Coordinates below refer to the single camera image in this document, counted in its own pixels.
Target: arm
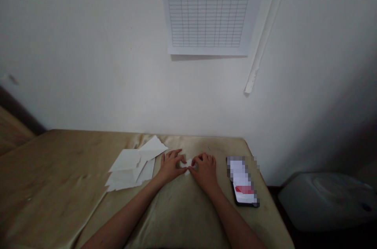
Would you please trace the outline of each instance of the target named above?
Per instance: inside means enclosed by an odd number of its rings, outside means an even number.
[[[186,163],[182,155],[177,156],[182,149],[162,154],[161,168],[157,175],[106,222],[82,248],[122,248],[141,216],[148,208],[157,192],[168,182],[185,173],[187,168],[177,169],[177,162]]]
[[[212,201],[232,248],[266,248],[220,189],[215,157],[203,153],[192,160],[192,165],[195,163],[198,164],[198,171],[192,167],[188,169]]]

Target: beige tablecloth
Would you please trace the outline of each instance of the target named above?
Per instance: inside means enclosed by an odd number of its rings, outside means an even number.
[[[182,148],[187,159],[202,152],[215,155],[219,184],[233,205],[225,158],[248,157],[260,207],[236,209],[267,247],[293,248],[244,140],[158,137],[170,149]],[[1,230],[6,242],[28,248],[80,247],[147,183],[107,194],[104,187],[120,151],[139,148],[150,138],[152,135],[52,130],[0,157]],[[188,175],[160,190],[126,247],[228,248],[229,243],[211,202]]]

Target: plastic bin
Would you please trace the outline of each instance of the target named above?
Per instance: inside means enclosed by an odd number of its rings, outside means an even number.
[[[278,198],[300,231],[349,228],[377,218],[373,188],[345,174],[299,174]]]

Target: pixelated screen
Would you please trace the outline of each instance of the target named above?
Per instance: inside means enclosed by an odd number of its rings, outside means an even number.
[[[232,181],[236,200],[238,203],[253,204],[259,206],[259,199],[256,196],[254,182],[248,172],[245,157],[227,157],[228,177]]]

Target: person's left hand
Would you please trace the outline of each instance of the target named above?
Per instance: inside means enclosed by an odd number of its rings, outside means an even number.
[[[158,180],[162,184],[162,186],[186,172],[187,167],[177,168],[177,163],[179,161],[186,163],[183,155],[178,156],[178,153],[180,151],[182,151],[182,149],[170,151],[166,155],[162,154],[161,168],[155,177],[155,179]]]

